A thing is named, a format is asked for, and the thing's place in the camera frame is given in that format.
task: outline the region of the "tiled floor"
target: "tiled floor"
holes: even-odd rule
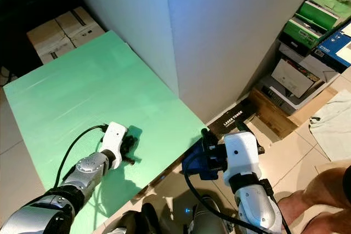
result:
[[[332,87],[351,91],[351,70],[340,76]],[[0,99],[0,219],[3,223],[22,204],[42,194],[44,188],[2,89]],[[309,132],[308,123],[283,140],[279,140],[258,118],[251,120],[248,126],[266,149],[266,153],[259,157],[260,167],[263,176],[268,178],[274,187],[276,199],[305,188],[317,175],[315,166],[329,161]],[[196,200],[179,171],[180,167],[177,167],[149,191],[145,198],[129,201],[94,233],[102,233],[105,225],[113,222],[124,211],[140,210],[145,202],[154,205],[165,233],[181,233],[183,224],[188,224],[191,219],[190,214],[185,213],[185,208],[191,209]],[[201,181],[197,176],[192,176],[191,179],[200,193],[209,193],[215,197],[223,212],[235,212],[234,196],[231,189],[224,185],[222,173],[216,181]],[[292,225],[292,232],[300,233],[313,216],[325,210],[337,211],[327,206],[311,208]]]

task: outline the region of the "white wall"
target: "white wall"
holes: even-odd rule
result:
[[[167,0],[85,0],[95,16],[114,30],[178,95]]]
[[[86,0],[204,122],[237,100],[303,0]]]
[[[208,121],[243,91],[303,0],[168,0],[181,99]]]

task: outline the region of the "white cloth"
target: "white cloth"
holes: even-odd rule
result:
[[[310,131],[331,161],[351,158],[351,93],[339,92],[309,123]]]

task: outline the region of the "green table surface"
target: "green table surface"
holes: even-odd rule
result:
[[[54,185],[68,146],[87,128],[114,121],[139,138],[129,155],[136,164],[123,162],[109,171],[76,216],[71,233],[91,233],[184,153],[204,127],[111,31],[4,90],[46,190]],[[61,176],[96,151],[102,136],[99,129],[86,134],[71,151]]]

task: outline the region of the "stack of boxes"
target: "stack of boxes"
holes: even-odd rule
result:
[[[78,48],[105,31],[78,7],[27,33],[43,64]]]
[[[292,115],[351,65],[351,4],[306,0],[279,36],[281,59],[256,86]]]

